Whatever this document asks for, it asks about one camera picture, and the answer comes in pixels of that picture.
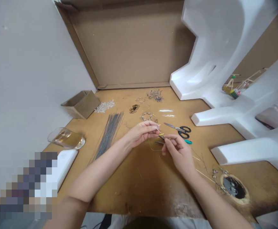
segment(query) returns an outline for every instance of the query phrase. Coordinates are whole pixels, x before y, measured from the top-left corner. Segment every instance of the left hand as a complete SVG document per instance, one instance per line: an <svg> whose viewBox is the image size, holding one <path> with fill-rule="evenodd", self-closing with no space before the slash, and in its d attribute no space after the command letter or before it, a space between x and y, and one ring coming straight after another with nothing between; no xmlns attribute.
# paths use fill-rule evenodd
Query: left hand
<svg viewBox="0 0 278 229"><path fill-rule="evenodd" d="M131 147L136 147L148 138L158 137L160 132L157 129L160 129L160 126L155 122L140 122L130 129L123 138L131 144Z"/></svg>

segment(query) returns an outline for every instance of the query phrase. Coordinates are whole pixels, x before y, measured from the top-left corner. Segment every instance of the bundle of metal wires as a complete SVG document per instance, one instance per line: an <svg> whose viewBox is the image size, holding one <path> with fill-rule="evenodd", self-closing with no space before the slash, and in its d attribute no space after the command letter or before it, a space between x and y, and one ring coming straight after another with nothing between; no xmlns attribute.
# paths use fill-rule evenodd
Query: bundle of metal wires
<svg viewBox="0 0 278 229"><path fill-rule="evenodd" d="M109 115L101 143L97 149L95 159L99 158L103 153L105 153L110 148L112 141L115 138L116 130L121 125L123 115L124 112Z"/></svg>

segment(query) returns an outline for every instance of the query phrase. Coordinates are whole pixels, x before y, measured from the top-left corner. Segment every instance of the glass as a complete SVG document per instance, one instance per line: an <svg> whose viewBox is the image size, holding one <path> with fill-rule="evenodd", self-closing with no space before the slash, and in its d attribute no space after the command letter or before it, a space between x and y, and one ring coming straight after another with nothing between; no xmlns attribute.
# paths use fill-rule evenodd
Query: glass
<svg viewBox="0 0 278 229"><path fill-rule="evenodd" d="M81 134L64 127L60 127L50 133L47 140L67 149L80 149L86 142Z"/></svg>

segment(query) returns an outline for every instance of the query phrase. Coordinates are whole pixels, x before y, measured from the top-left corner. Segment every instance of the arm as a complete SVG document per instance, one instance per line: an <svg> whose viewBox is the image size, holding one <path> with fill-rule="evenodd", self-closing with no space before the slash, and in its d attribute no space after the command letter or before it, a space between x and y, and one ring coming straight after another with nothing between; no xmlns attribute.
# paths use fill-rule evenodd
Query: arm
<svg viewBox="0 0 278 229"><path fill-rule="evenodd" d="M170 152L175 166L191 186L211 227L213 229L252 228L249 222L197 173L191 147L179 135L166 135L166 137L162 154Z"/></svg>
<svg viewBox="0 0 278 229"><path fill-rule="evenodd" d="M48 220L44 228L80 228L89 202L110 178L133 147L147 138L157 137L158 124L145 121L132 128L75 180L69 195L59 204L57 217Z"/></svg>

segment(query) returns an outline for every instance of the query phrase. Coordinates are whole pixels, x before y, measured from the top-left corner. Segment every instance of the scissors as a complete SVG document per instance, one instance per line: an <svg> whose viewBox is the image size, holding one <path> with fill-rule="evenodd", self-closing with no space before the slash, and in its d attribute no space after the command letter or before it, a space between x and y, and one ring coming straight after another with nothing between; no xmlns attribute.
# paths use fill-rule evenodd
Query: scissors
<svg viewBox="0 0 278 229"><path fill-rule="evenodd" d="M190 135L189 135L188 133L191 132L191 129L190 129L189 127L182 126L182 127L179 127L179 128L178 128L178 127L172 126L172 125L167 124L167 123L164 123L164 124L166 124L167 126L172 127L172 128L174 128L174 129L178 130L178 134L179 134L182 138L188 139L188 138L190 137Z"/></svg>

